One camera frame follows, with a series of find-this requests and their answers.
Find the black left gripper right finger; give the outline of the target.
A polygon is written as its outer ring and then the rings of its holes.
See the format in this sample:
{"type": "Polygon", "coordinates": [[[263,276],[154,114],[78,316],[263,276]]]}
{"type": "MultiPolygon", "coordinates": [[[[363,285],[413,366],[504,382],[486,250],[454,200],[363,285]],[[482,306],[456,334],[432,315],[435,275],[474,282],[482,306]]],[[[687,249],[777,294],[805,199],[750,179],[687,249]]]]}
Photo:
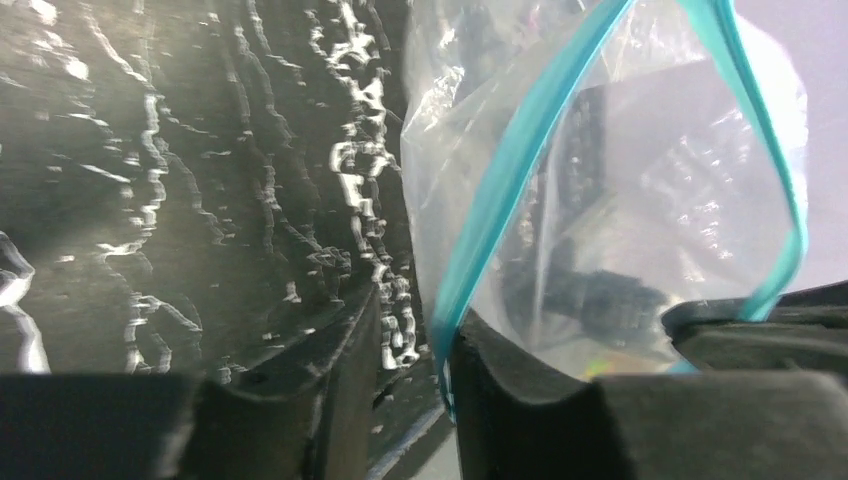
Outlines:
{"type": "Polygon", "coordinates": [[[466,479],[843,479],[847,286],[786,294],[763,323],[727,300],[667,319],[696,371],[588,383],[478,316],[450,356],[466,479]]]}

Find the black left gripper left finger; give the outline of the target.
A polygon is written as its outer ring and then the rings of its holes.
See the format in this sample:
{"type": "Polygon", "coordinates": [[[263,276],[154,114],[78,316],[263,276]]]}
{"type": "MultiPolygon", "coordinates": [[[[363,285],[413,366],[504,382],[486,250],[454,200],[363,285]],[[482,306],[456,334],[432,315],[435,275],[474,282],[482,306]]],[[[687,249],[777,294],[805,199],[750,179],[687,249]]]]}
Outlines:
{"type": "Polygon", "coordinates": [[[379,365],[380,300],[229,384],[185,374],[5,375],[5,479],[362,479],[379,365]]]}

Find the clear zip top bag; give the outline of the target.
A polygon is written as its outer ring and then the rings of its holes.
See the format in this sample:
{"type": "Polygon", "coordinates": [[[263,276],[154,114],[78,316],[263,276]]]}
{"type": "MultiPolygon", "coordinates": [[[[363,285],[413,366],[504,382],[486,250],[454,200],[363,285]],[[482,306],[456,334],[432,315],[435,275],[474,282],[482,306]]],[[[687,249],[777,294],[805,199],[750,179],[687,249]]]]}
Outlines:
{"type": "Polygon", "coordinates": [[[800,269],[807,92],[731,1],[415,1],[404,83],[448,407],[467,319],[579,380],[687,371],[667,311],[762,321],[800,269]]]}

